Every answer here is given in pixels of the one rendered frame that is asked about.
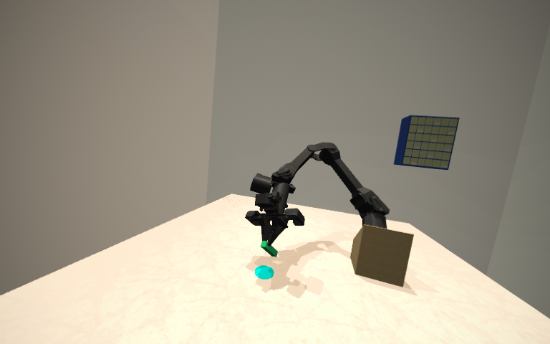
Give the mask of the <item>cyan circle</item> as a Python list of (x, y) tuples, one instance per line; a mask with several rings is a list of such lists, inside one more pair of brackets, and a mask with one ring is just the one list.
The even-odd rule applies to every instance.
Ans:
[(255, 275), (261, 280), (267, 280), (274, 276), (274, 271), (272, 268), (263, 265), (255, 269)]

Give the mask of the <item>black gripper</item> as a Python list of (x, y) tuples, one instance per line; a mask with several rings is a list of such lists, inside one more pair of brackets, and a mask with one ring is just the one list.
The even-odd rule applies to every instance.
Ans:
[[(281, 194), (279, 207), (277, 209), (264, 208), (266, 213), (260, 213), (256, 211), (247, 211), (245, 218), (250, 221), (254, 226), (261, 226), (261, 240), (268, 241), (270, 247), (276, 238), (288, 229), (288, 221), (293, 220), (295, 226), (303, 226), (305, 218), (298, 208), (288, 208), (287, 198)], [(272, 225), (270, 225), (270, 221)]]

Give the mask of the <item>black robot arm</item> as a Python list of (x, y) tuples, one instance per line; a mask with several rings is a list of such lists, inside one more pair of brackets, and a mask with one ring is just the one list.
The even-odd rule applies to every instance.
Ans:
[[(315, 151), (320, 151), (315, 154)], [(318, 143), (308, 145), (291, 163), (283, 165), (272, 174), (271, 178), (257, 173), (251, 183), (250, 191), (256, 193), (255, 206), (277, 209), (280, 195), (288, 198), (289, 193), (294, 193), (295, 187), (290, 184), (296, 172), (310, 159), (323, 161), (331, 166), (352, 194), (350, 202), (358, 210), (362, 219), (362, 226), (376, 226), (387, 229), (385, 215), (389, 209), (382, 200), (370, 189), (365, 188), (348, 169), (340, 157), (337, 146), (333, 143)], [(270, 193), (271, 187), (273, 187)]]

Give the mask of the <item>green rectangular block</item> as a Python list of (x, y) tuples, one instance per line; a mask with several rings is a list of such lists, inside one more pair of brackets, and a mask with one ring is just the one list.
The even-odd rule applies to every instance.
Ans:
[(270, 254), (272, 257), (277, 257), (278, 251), (272, 246), (269, 247), (268, 242), (262, 241), (261, 248), (265, 250), (268, 254)]

